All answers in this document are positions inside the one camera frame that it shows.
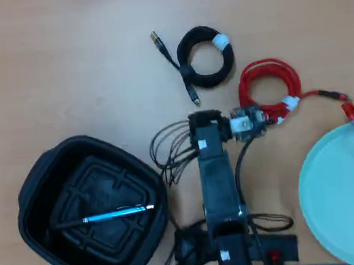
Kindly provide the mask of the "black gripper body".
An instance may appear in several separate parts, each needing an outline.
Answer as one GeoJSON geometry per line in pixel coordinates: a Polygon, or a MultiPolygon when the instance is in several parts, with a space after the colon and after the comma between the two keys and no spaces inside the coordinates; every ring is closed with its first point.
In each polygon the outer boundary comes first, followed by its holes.
{"type": "Polygon", "coordinates": [[[197,143],[197,130],[201,127],[216,124],[221,140],[232,138],[230,121],[221,115],[220,110],[196,111],[188,116],[190,142],[197,143]]]}

